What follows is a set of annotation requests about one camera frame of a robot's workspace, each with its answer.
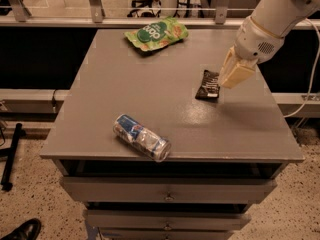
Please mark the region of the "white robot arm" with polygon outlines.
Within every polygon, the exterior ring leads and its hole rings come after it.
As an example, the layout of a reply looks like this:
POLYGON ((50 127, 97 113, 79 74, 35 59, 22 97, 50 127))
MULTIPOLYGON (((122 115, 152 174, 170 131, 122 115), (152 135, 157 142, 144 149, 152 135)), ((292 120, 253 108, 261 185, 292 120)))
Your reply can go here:
POLYGON ((237 31, 218 83, 233 88, 251 77, 256 65, 270 60, 295 25, 315 13, 320 0, 261 0, 237 31))

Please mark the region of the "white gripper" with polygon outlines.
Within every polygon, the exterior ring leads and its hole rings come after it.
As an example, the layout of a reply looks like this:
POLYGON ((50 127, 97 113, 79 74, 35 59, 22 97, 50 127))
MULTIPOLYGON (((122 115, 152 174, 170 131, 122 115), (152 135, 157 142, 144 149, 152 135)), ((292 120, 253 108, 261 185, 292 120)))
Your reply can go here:
POLYGON ((255 73, 258 64, 270 60, 284 44, 284 39, 265 31, 248 16, 237 31, 234 48, 225 57, 219 73, 218 83, 225 88, 233 88, 255 73))

